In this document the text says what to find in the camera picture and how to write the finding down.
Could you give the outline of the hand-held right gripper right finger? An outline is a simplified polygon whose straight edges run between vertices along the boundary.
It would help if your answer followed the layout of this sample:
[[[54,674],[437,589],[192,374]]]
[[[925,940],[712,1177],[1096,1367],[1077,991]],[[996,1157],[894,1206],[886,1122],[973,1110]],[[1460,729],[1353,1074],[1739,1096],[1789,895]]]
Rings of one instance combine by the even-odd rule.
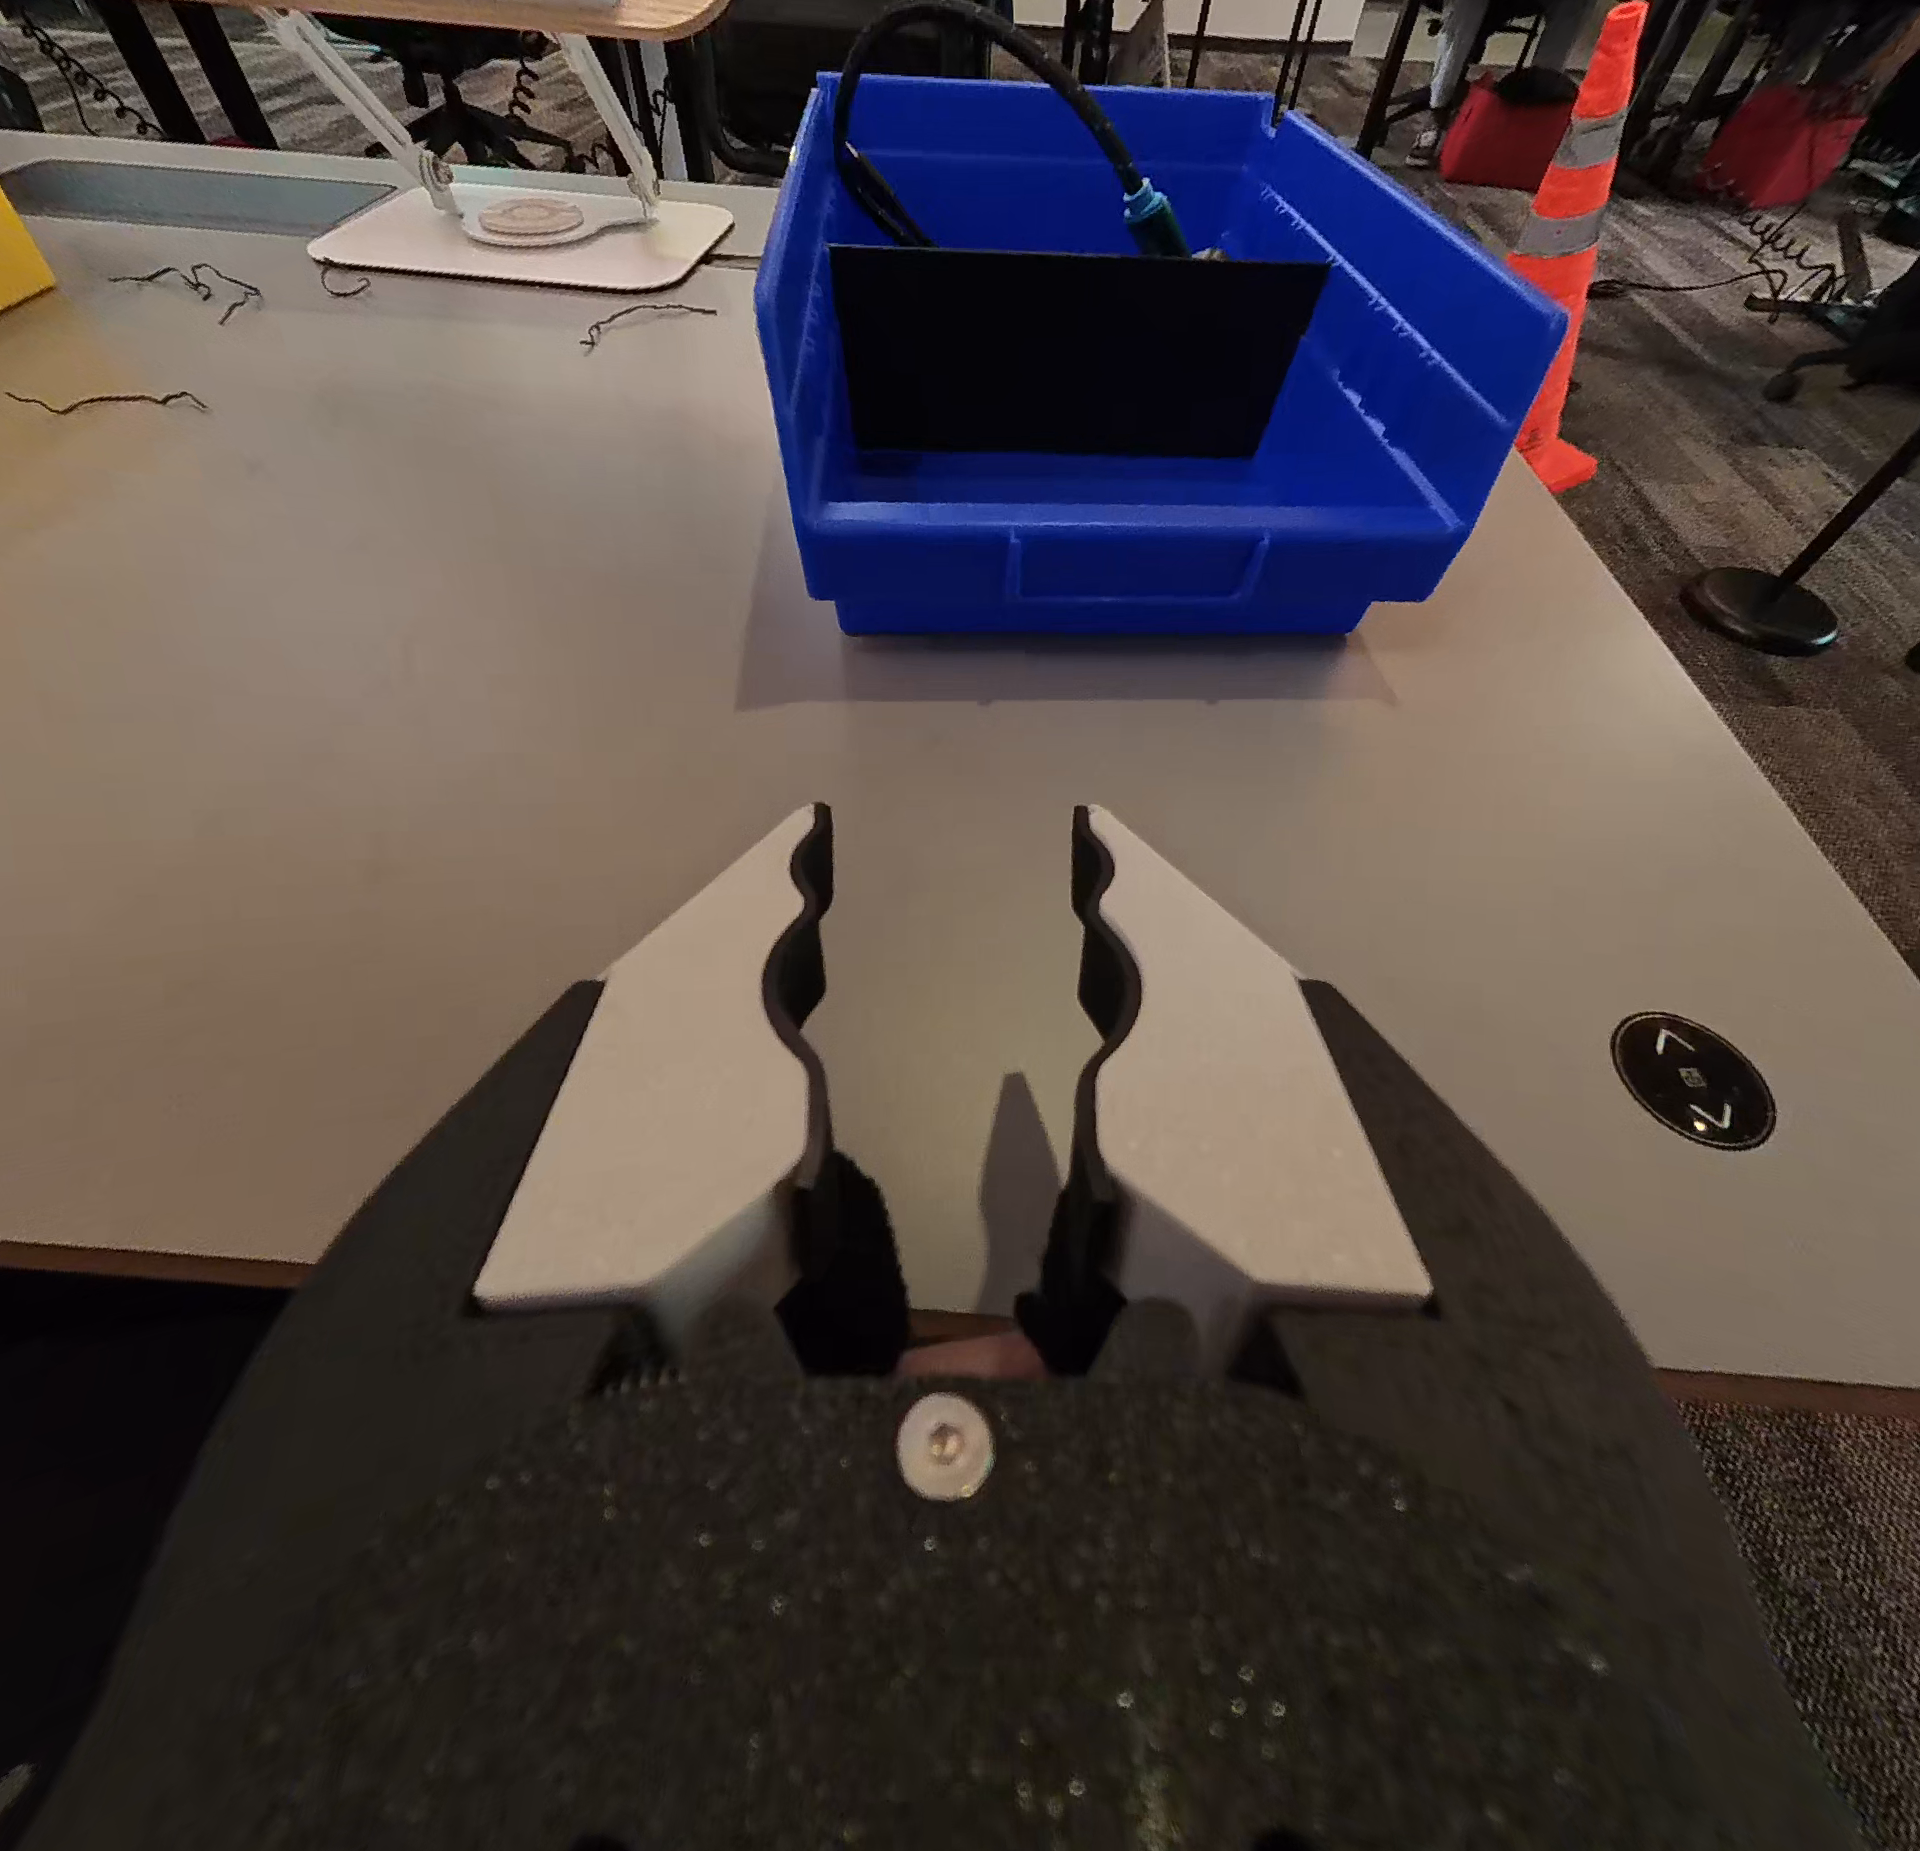
[[[1275,1309],[1424,1313],[1435,1280],[1300,972],[1114,811],[1069,814],[1069,1168],[1021,1329],[1094,1376],[1121,1309],[1176,1304],[1204,1368]]]

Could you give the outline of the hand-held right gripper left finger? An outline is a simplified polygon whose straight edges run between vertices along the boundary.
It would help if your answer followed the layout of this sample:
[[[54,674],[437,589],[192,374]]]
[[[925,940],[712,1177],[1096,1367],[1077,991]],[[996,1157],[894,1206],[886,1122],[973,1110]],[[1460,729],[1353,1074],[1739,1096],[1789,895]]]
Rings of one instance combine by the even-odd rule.
[[[472,1280],[485,1313],[636,1309],[682,1358],[772,1309],[815,1376],[894,1376],[909,1301],[804,1038],[835,811],[801,806],[608,963]]]

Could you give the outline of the blue plastic bin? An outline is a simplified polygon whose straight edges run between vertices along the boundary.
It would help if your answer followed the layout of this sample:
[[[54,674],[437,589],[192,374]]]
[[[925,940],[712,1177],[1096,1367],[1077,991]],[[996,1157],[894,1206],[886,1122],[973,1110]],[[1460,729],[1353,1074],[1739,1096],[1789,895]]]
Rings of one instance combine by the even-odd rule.
[[[1566,312],[1403,182],[1251,91],[1096,89],[1192,255],[1331,260],[1242,463],[879,457],[849,443],[828,247],[885,247],[836,177],[823,73],[755,277],[804,593],[846,637],[1341,637],[1472,543]],[[856,89],[849,146],[932,251],[1137,255],[1114,164],[1053,89]]]

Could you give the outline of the round black desk control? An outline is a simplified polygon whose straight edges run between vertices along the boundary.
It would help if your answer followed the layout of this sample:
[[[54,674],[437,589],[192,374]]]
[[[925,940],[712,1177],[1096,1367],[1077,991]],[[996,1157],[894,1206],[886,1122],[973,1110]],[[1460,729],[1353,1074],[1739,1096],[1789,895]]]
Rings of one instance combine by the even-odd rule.
[[[1668,1135],[1709,1149],[1758,1149],[1781,1129],[1766,1074],[1715,1029],[1641,1012],[1615,1023],[1623,1090]]]

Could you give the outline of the black round-base stand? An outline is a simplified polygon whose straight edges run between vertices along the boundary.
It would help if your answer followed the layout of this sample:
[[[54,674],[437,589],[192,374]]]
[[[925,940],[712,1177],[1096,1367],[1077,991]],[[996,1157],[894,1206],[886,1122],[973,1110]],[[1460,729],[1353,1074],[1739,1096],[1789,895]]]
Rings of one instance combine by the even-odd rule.
[[[1683,614],[1697,628],[1773,661],[1816,661],[1832,649],[1839,614],[1805,589],[1805,576],[1918,467],[1918,459],[1920,431],[1905,431],[1784,567],[1704,567],[1678,589]]]

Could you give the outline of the black bin divider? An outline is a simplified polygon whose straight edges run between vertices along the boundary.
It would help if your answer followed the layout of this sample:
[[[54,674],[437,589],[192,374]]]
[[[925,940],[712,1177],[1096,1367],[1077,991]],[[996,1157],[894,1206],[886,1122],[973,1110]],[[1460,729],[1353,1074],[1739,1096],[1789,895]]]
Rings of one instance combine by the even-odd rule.
[[[849,443],[1242,463],[1331,260],[828,247]]]

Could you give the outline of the long wavy black thread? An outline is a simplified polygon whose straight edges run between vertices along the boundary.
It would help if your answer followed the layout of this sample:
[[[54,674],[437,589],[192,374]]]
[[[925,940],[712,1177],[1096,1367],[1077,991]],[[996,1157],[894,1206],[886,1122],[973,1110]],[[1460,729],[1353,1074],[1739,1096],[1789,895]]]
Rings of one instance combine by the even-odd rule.
[[[579,351],[598,357],[621,327],[636,327],[636,325],[679,325],[679,319],[720,319],[724,312],[715,305],[689,305],[689,301],[632,301],[598,325],[589,325]]]

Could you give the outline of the wooden-framed black book stand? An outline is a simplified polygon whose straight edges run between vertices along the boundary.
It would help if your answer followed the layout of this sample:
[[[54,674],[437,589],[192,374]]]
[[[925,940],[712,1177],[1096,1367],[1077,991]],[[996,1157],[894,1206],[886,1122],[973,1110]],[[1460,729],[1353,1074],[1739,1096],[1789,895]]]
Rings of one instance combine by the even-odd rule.
[[[311,240],[311,260],[344,272],[412,272],[470,282],[536,282],[607,298],[655,298],[696,272],[735,232],[720,206],[671,201],[655,146],[621,105],[591,35],[689,41],[730,0],[197,0],[242,7],[296,56],[361,130],[389,146],[405,185]],[[372,102],[365,78],[324,35],[319,15],[415,20],[442,30],[540,34],[589,89],[608,130],[624,182],[485,182],[412,143],[402,118]]]

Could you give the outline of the orange traffic cone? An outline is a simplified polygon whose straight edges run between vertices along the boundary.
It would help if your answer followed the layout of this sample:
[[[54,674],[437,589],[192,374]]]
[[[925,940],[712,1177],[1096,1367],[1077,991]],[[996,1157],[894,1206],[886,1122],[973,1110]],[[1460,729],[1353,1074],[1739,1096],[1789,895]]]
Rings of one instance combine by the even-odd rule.
[[[1535,282],[1566,312],[1561,351],[1542,391],[1518,425],[1514,451],[1551,498],[1599,478],[1599,459],[1566,443],[1566,402],[1574,381],[1574,351],[1599,272],[1599,232],[1615,192],[1623,114],[1639,89],[1639,47],[1647,0],[1621,0],[1594,47],[1590,73],[1574,91],[1568,130],[1542,173],[1525,232],[1513,251],[1513,272]]]

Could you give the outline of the tangled black thread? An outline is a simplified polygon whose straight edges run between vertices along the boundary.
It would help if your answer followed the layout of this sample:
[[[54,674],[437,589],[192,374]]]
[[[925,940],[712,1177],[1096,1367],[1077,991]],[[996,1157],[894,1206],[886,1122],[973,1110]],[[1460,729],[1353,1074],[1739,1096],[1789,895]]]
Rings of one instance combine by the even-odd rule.
[[[266,290],[256,282],[232,277],[232,272],[225,272],[205,260],[187,263],[187,268],[160,263],[152,272],[116,272],[111,289],[144,289],[144,290],[174,289],[174,290],[201,301],[205,312],[216,312],[220,327],[232,327],[242,314],[266,305]]]

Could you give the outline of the black office chair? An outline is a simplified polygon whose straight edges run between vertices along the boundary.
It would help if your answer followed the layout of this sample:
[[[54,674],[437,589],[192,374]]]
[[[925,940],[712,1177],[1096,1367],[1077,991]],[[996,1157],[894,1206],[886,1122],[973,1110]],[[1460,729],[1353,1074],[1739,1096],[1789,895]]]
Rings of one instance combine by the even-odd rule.
[[[689,41],[689,97],[706,157],[736,177],[781,177],[823,73],[897,0],[730,0]]]
[[[1773,260],[1781,282],[1770,298],[1749,301],[1749,312],[1766,319],[1805,319],[1832,339],[1828,351],[1794,357],[1773,376],[1766,376],[1759,402],[1789,406],[1797,402],[1805,374],[1844,368],[1846,391],[1862,387],[1920,387],[1920,272],[1918,263],[1873,289],[1862,218],[1846,210],[1832,224],[1839,235],[1839,268],[1813,268],[1803,260],[1805,247],[1794,240],[1789,224],[1770,224],[1759,232],[1759,255]]]

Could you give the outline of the red bag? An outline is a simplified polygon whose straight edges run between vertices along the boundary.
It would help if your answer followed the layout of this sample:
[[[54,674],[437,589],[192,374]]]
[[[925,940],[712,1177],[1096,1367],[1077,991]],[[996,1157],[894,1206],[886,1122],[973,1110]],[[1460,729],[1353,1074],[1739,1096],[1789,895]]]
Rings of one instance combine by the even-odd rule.
[[[1816,198],[1864,130],[1864,102],[1832,89],[1759,89],[1709,139],[1697,192],[1739,210]]]
[[[1535,198],[1568,130],[1581,84],[1551,70],[1480,78],[1445,123],[1440,177]]]

